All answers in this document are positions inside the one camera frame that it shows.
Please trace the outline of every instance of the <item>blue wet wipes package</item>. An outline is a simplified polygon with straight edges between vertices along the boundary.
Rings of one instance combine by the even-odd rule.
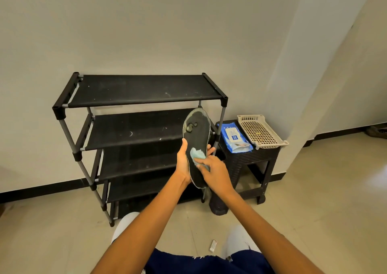
[[[253,146],[240,133],[234,122],[222,124],[221,134],[231,153],[245,153],[253,149]]]

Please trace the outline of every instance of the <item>plastic basket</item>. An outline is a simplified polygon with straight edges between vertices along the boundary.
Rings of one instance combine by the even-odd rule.
[[[266,123],[263,115],[238,115],[238,123],[244,130],[255,149],[274,149],[289,143],[281,140],[274,130]]]

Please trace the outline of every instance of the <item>beige tile floor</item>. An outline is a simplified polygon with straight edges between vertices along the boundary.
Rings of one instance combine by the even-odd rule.
[[[237,189],[257,186],[246,173]],[[326,273],[387,272],[387,141],[364,134],[303,148],[267,199],[248,201]],[[200,201],[176,207],[157,245],[183,255],[219,254],[234,215]],[[94,195],[79,189],[17,201],[0,218],[0,273],[88,273],[109,246]]]

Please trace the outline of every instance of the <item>shoe insole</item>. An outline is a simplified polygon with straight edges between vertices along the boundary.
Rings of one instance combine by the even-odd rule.
[[[207,187],[203,175],[194,164],[190,152],[192,148],[196,151],[201,150],[205,155],[207,154],[207,143],[211,131],[210,118],[203,108],[196,108],[192,110],[184,121],[183,137],[187,140],[188,147],[186,156],[189,164],[190,175],[192,183],[199,189]]]

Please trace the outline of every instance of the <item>black shoe rack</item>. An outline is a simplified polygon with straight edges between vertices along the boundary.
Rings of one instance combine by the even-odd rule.
[[[119,208],[154,197],[166,184],[176,167],[184,120],[192,109],[94,115],[91,108],[196,100],[199,107],[202,100],[221,101],[221,126],[228,98],[205,73],[149,76],[73,73],[52,109],[110,226],[114,226],[116,216],[120,215]],[[87,108],[88,115],[74,140],[65,122],[66,109],[81,107]],[[217,147],[220,128],[216,129],[213,123],[211,126]],[[82,153],[90,150],[97,152],[89,174]],[[102,196],[97,184],[103,184]],[[191,186],[186,191],[192,190],[199,191]]]

